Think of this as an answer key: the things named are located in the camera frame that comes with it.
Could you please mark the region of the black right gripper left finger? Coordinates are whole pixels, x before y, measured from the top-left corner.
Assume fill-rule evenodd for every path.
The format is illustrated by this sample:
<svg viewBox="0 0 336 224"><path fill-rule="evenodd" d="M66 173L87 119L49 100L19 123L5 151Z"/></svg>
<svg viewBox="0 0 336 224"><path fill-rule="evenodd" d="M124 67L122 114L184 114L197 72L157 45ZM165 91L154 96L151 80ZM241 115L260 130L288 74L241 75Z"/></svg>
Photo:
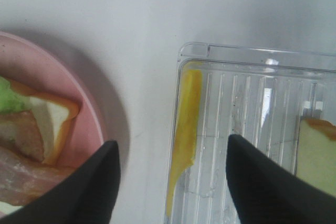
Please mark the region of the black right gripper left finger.
<svg viewBox="0 0 336 224"><path fill-rule="evenodd" d="M62 183L1 223L109 223L120 180L118 144L106 141Z"/></svg>

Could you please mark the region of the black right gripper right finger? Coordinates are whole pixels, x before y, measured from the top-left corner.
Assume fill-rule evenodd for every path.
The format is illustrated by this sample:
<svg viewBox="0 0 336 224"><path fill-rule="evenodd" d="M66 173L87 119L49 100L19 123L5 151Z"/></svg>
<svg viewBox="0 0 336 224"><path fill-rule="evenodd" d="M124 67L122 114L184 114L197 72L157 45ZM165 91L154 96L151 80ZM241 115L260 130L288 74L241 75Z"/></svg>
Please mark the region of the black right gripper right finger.
<svg viewBox="0 0 336 224"><path fill-rule="evenodd" d="M241 223L335 223L335 197L296 178L241 135L228 137L226 178Z"/></svg>

